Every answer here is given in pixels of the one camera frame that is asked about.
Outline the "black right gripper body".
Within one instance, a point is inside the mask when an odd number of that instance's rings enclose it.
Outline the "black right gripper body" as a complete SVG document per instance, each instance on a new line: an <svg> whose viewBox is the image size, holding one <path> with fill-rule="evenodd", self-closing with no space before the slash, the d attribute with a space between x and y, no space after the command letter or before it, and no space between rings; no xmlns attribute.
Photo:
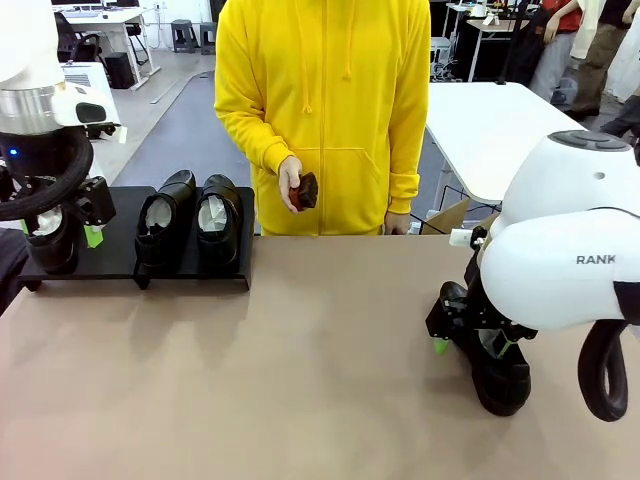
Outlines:
<svg viewBox="0 0 640 480"><path fill-rule="evenodd" d="M485 292L477 252L469 260L464 280L467 285L466 314L472 324L478 328L500 328L503 316L493 306Z"/></svg>

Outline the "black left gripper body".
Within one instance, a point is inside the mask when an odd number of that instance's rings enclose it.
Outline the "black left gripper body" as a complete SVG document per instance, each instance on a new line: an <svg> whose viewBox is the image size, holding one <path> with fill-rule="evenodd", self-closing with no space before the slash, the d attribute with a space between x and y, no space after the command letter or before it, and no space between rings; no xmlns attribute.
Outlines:
<svg viewBox="0 0 640 480"><path fill-rule="evenodd" d="M1 154L8 170L24 176L63 174L72 156L64 130L42 135L1 134Z"/></svg>

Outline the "person's left hand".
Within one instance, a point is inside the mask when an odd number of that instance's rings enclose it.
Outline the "person's left hand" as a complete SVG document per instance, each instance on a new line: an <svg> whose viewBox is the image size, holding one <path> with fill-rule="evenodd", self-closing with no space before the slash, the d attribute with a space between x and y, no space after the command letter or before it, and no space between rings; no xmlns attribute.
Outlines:
<svg viewBox="0 0 640 480"><path fill-rule="evenodd" d="M395 214L387 212L384 219L385 235L406 235L411 226L409 214Z"/></svg>

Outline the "person's right hand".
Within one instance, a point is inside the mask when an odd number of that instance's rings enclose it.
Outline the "person's right hand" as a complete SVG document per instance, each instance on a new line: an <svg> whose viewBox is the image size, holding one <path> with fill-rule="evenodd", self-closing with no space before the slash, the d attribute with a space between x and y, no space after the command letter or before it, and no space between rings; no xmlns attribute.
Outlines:
<svg viewBox="0 0 640 480"><path fill-rule="evenodd" d="M300 175L302 173L301 161L294 156L288 156L279 166L278 184L281 199L287 209L296 214L298 209L294 206L290 198L290 191L300 186Z"/></svg>

